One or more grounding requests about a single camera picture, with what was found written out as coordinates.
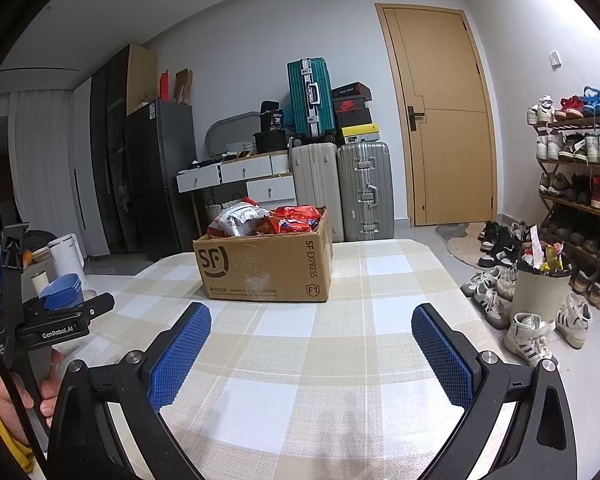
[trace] teal suitcase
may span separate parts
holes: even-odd
[[[331,81],[324,58],[301,59],[289,63],[287,69],[295,131],[317,139],[334,130]]]

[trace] stack of shoe boxes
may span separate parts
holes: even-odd
[[[362,83],[352,83],[331,91],[336,124],[345,144],[380,140],[377,124],[371,120],[371,110],[366,103],[371,91]]]

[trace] plaid tablecloth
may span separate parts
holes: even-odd
[[[283,255],[281,264],[293,265]],[[114,292],[113,312],[89,336],[60,350],[66,362],[110,364],[147,348],[191,301],[206,304],[211,335],[161,415],[208,480],[417,478],[462,410],[411,335],[413,309],[432,303],[476,348],[500,352],[437,258],[412,240],[334,244],[327,303],[213,301],[201,287],[193,253],[161,260]],[[137,474],[151,478],[121,411],[113,415]],[[507,422],[504,413],[475,478]]]

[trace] red sneaker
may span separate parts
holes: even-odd
[[[595,176],[591,181],[591,207],[600,209],[600,176]]]
[[[581,119],[582,107],[585,105],[577,95],[569,97],[568,99],[561,99],[560,104],[562,108],[555,110],[555,120],[564,121],[566,119]]]

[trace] black refrigerator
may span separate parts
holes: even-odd
[[[189,193],[177,173],[195,160],[191,107],[155,100],[124,124],[131,194],[148,259],[192,251],[199,237]]]

